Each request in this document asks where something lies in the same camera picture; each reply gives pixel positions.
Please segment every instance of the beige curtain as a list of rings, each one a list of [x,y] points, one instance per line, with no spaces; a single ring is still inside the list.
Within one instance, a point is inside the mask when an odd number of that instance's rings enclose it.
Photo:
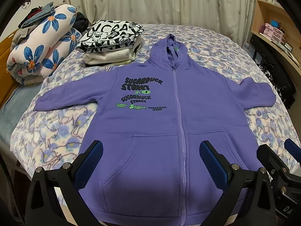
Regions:
[[[242,46],[255,0],[65,0],[93,22],[128,20],[142,24],[192,25],[208,28]]]

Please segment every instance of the screw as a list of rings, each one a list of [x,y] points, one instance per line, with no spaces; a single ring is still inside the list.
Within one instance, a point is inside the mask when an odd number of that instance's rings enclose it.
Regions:
[[[234,170],[238,170],[239,169],[239,165],[237,164],[232,164],[231,167],[234,169]]]
[[[261,171],[262,173],[266,173],[266,169],[265,169],[264,167],[261,167],[261,168],[260,168],[260,171]]]
[[[286,187],[281,187],[281,192],[283,193],[283,194],[285,194],[286,193]]]
[[[42,170],[43,170],[42,167],[37,167],[36,168],[36,172],[38,172],[38,173],[41,172]]]
[[[64,169],[68,169],[70,166],[71,166],[71,164],[69,162],[66,162],[63,164]]]

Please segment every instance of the kangaroo pocket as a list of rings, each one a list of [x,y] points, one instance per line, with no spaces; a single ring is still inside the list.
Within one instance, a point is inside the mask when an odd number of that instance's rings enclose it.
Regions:
[[[237,163],[247,169],[238,157],[231,140],[225,130],[211,130],[200,133],[188,133],[189,139],[189,214],[211,211],[221,197],[223,191],[217,189],[205,164],[199,147],[208,140],[216,151],[225,156],[230,164]]]
[[[179,215],[176,134],[135,134],[120,162],[100,180],[106,212],[130,216]]]

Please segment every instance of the purple hoodie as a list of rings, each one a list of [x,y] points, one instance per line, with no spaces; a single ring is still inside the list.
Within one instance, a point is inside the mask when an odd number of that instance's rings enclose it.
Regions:
[[[96,101],[79,153],[100,140],[103,156],[80,190],[85,203],[101,221],[177,226],[200,224],[222,195],[200,158],[200,143],[209,140],[230,163],[257,170],[258,144],[244,109],[275,100],[267,83],[248,77],[237,84],[200,66],[170,34],[145,63],[65,83],[40,97],[34,110]]]

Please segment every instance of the hoodie sleeve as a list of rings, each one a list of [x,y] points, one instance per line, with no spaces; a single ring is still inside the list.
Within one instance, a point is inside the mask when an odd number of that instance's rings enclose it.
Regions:
[[[100,101],[114,86],[117,69],[98,72],[53,88],[38,98],[34,111],[50,111]]]
[[[256,83],[251,77],[243,79],[240,84],[229,78],[225,79],[230,92],[244,109],[275,104],[276,95],[268,83]]]

